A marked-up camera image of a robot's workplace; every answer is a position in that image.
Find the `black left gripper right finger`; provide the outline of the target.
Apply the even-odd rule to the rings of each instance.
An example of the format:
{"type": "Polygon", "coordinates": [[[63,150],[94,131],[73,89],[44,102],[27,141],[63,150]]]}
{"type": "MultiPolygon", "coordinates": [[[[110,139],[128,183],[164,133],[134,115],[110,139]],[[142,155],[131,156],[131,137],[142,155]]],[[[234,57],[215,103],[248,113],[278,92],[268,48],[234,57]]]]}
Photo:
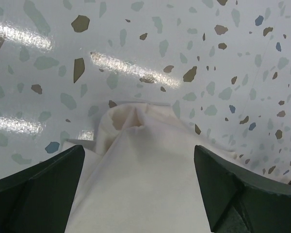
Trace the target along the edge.
{"type": "Polygon", "coordinates": [[[194,148],[196,175],[213,233],[291,233],[291,182],[281,183],[194,148]]]}

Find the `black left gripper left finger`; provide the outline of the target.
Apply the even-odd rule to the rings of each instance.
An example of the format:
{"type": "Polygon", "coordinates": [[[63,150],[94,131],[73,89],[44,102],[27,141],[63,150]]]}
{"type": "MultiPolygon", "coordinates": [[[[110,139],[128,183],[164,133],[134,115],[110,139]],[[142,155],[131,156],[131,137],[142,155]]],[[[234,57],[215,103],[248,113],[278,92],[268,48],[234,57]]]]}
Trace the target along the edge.
{"type": "Polygon", "coordinates": [[[85,151],[73,146],[0,179],[0,233],[63,233],[85,151]]]}

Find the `white printed t shirt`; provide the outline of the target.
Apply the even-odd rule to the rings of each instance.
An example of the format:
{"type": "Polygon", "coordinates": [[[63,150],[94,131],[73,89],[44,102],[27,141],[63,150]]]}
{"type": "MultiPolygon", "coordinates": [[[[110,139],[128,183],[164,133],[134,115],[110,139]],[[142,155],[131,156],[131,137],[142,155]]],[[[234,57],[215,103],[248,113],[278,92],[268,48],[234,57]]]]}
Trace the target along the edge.
{"type": "Polygon", "coordinates": [[[167,106],[126,103],[101,118],[85,159],[68,233],[211,233],[194,148],[265,178],[291,182],[289,165],[250,158],[184,125],[167,106]]]}

